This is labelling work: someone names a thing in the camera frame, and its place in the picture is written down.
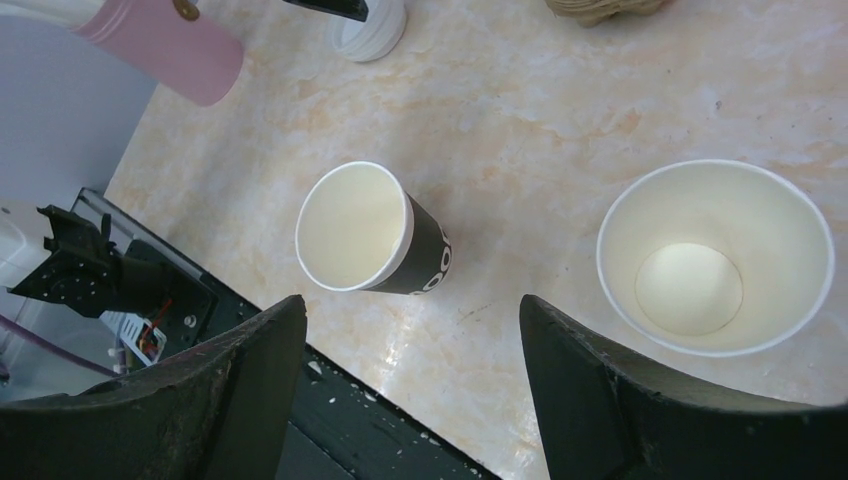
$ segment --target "white cylinder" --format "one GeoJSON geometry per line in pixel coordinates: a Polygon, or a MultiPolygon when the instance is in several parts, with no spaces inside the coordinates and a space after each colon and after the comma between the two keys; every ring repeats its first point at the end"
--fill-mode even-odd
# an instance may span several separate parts
{"type": "Polygon", "coordinates": [[[621,317],[674,350],[722,357],[801,329],[833,281],[813,202],[753,165],[696,160],[630,186],[601,225],[597,267],[621,317]]]}

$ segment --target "beige countertop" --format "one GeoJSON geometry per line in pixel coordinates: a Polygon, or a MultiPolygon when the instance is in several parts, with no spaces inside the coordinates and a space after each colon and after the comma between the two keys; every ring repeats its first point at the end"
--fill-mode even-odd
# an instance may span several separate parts
{"type": "Polygon", "coordinates": [[[108,198],[261,307],[303,294],[312,345],[495,473],[547,476],[518,330],[525,293],[722,385],[848,398],[844,0],[676,0],[591,30],[543,0],[415,0],[395,50],[365,65],[326,46],[325,15],[279,0],[200,6],[243,40],[241,76],[210,108],[160,87],[108,198]],[[787,177],[833,230],[827,303],[768,351],[669,351],[601,291],[607,208],[639,176],[696,158],[787,177]],[[451,275],[432,293],[336,294],[301,272],[301,202],[352,160],[387,165],[451,236],[451,275]]]}

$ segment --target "pink cup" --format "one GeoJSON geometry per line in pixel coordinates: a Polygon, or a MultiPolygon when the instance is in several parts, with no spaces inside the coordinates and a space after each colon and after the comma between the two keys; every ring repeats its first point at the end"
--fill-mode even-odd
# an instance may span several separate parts
{"type": "Polygon", "coordinates": [[[192,13],[197,10],[188,1],[106,0],[74,33],[208,106],[235,83],[244,48],[211,19],[192,13]]]}

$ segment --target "cup rim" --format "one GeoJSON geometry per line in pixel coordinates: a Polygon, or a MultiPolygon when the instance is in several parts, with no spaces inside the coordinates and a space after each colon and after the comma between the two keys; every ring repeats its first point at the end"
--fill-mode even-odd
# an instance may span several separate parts
{"type": "Polygon", "coordinates": [[[309,194],[306,195],[306,199],[303,201],[303,204],[300,206],[300,213],[297,216],[297,224],[296,224],[295,230],[294,230],[294,248],[295,248],[295,252],[297,254],[297,262],[300,264],[300,268],[304,271],[304,273],[306,273],[306,276],[308,276],[310,280],[315,282],[316,285],[318,285],[322,288],[325,288],[327,290],[331,290],[333,292],[352,292],[352,291],[363,290],[365,288],[372,287],[372,286],[376,285],[377,283],[379,283],[379,281],[384,280],[383,277],[387,277],[388,276],[387,274],[390,274],[390,273],[394,272],[395,269],[397,269],[398,265],[396,265],[396,263],[397,263],[396,259],[398,257],[398,253],[402,249],[408,249],[409,244],[412,241],[412,234],[411,234],[412,229],[409,228],[409,224],[410,224],[411,219],[412,219],[412,205],[409,202],[409,197],[407,196],[406,191],[403,189],[403,186],[401,186],[400,181],[397,179],[397,177],[395,177],[395,175],[392,172],[389,171],[389,169],[380,165],[379,163],[367,162],[367,161],[361,161],[361,160],[355,161],[355,162],[345,163],[343,165],[339,165],[338,167],[336,167],[336,168],[330,170],[329,172],[327,172],[326,174],[324,174],[324,176],[321,177],[321,179],[318,180],[318,182],[316,182],[315,185],[312,186],[312,189],[309,190],[309,194]],[[376,168],[377,170],[381,171],[383,174],[388,176],[389,179],[391,179],[392,183],[394,184],[395,188],[397,189],[398,194],[400,195],[400,199],[404,204],[403,226],[401,227],[401,234],[400,234],[401,238],[400,238],[400,241],[397,242],[397,245],[395,245],[394,248],[392,249],[392,253],[386,259],[386,262],[383,264],[383,266],[380,267],[380,269],[377,270],[377,272],[374,273],[374,275],[369,277],[367,280],[365,280],[365,281],[363,281],[363,282],[361,282],[357,285],[350,286],[350,287],[332,287],[330,285],[325,284],[324,282],[319,281],[317,278],[315,278],[315,276],[312,274],[312,272],[309,271],[309,269],[306,267],[306,264],[303,262],[303,258],[300,255],[300,224],[301,224],[301,221],[303,220],[303,213],[306,210],[306,206],[309,205],[309,201],[312,199],[312,195],[318,190],[318,187],[320,187],[321,184],[323,184],[328,178],[332,177],[333,175],[338,174],[342,170],[346,170],[346,169],[353,168],[353,167],[362,167],[362,166],[376,168]]]}
{"type": "Polygon", "coordinates": [[[653,340],[654,342],[656,342],[656,343],[658,343],[658,344],[660,344],[660,345],[662,345],[666,348],[674,350],[676,352],[688,353],[688,354],[691,354],[691,355],[699,355],[699,356],[703,356],[703,357],[720,358],[720,357],[733,357],[733,356],[738,356],[738,355],[746,355],[746,354],[749,354],[749,353],[760,352],[760,351],[766,350],[768,348],[771,348],[771,347],[777,345],[778,343],[783,342],[784,340],[791,337],[792,335],[795,335],[796,333],[798,333],[798,331],[801,330],[801,328],[803,328],[807,323],[809,323],[810,320],[812,320],[813,317],[818,313],[818,311],[821,310],[822,305],[824,305],[825,300],[827,300],[827,296],[830,293],[830,289],[833,285],[833,276],[834,276],[834,272],[836,270],[836,253],[835,253],[835,248],[834,248],[834,245],[833,245],[833,234],[830,231],[830,226],[828,225],[827,220],[825,219],[824,215],[821,213],[821,210],[819,210],[818,206],[816,206],[816,204],[810,199],[810,197],[803,190],[798,188],[795,184],[793,184],[789,180],[783,178],[782,176],[772,172],[771,170],[765,169],[763,167],[759,167],[757,165],[752,165],[752,164],[749,164],[749,163],[740,162],[738,160],[701,159],[701,160],[688,160],[688,161],[683,161],[683,162],[672,163],[671,165],[666,165],[664,167],[660,167],[656,170],[653,170],[653,171],[643,175],[641,178],[639,178],[635,182],[633,182],[629,187],[627,187],[618,196],[618,198],[616,198],[615,202],[613,202],[612,206],[610,206],[609,210],[607,210],[607,213],[604,216],[604,220],[603,220],[603,222],[601,222],[601,229],[598,231],[598,241],[596,242],[596,246],[595,246],[595,267],[597,268],[597,271],[598,271],[598,278],[601,281],[601,288],[603,288],[603,290],[604,290],[604,295],[607,297],[607,300],[610,302],[610,304],[612,305],[612,307],[616,311],[616,313],[618,313],[618,315],[622,319],[624,319],[625,323],[627,323],[628,325],[630,325],[631,327],[636,329],[636,331],[638,331],[642,335],[645,335],[649,339],[653,340]],[[724,166],[727,166],[727,167],[740,168],[740,169],[748,170],[750,172],[754,172],[754,173],[757,173],[757,174],[760,174],[760,175],[765,175],[766,177],[774,180],[779,185],[786,188],[790,193],[794,194],[797,198],[799,198],[802,202],[804,202],[806,204],[807,208],[809,208],[809,210],[815,216],[815,218],[816,218],[816,220],[819,224],[819,227],[822,229],[822,232],[824,233],[824,236],[825,236],[825,239],[826,239],[826,244],[827,244],[826,245],[826,248],[827,248],[827,271],[825,272],[824,281],[822,282],[822,285],[819,288],[818,298],[816,298],[816,301],[813,303],[813,305],[810,307],[810,309],[807,310],[807,313],[802,318],[800,318],[795,323],[795,325],[792,326],[792,328],[784,330],[782,333],[780,333],[780,334],[774,336],[773,338],[771,338],[771,339],[769,339],[765,342],[762,342],[760,344],[757,344],[757,345],[754,345],[754,346],[751,346],[751,347],[746,347],[746,348],[739,348],[739,349],[735,349],[735,350],[716,350],[716,349],[706,349],[706,348],[685,347],[685,346],[681,346],[681,345],[675,344],[673,342],[670,342],[666,339],[660,338],[660,337],[654,335],[653,333],[651,333],[650,331],[648,331],[646,328],[642,327],[638,322],[636,322],[635,320],[630,318],[630,316],[624,311],[624,308],[621,306],[621,304],[618,302],[618,300],[616,300],[615,296],[610,291],[609,285],[607,285],[606,278],[604,278],[604,271],[603,271],[603,265],[602,265],[602,255],[601,255],[602,240],[604,239],[604,236],[605,236],[604,233],[606,231],[608,223],[610,222],[610,219],[613,216],[613,214],[615,213],[615,211],[618,209],[619,205],[627,197],[629,197],[636,189],[638,189],[639,187],[644,185],[646,182],[648,182],[652,178],[659,176],[659,175],[662,175],[663,173],[665,173],[669,170],[672,170],[672,169],[685,168],[685,167],[689,167],[689,166],[693,166],[693,165],[724,165],[724,166]]]}

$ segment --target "paper cup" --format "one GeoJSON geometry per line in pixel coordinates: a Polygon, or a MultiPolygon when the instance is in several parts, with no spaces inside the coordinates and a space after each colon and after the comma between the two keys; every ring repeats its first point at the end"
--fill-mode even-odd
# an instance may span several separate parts
{"type": "Polygon", "coordinates": [[[710,357],[789,338],[821,308],[833,238],[813,202],[753,165],[697,160],[656,170],[615,201],[597,267],[609,301],[668,348],[710,357]]]}
{"type": "Polygon", "coordinates": [[[426,293],[452,259],[439,223],[370,162],[342,165],[318,181],[300,210],[295,248],[309,278],[337,292],[426,293]]]}

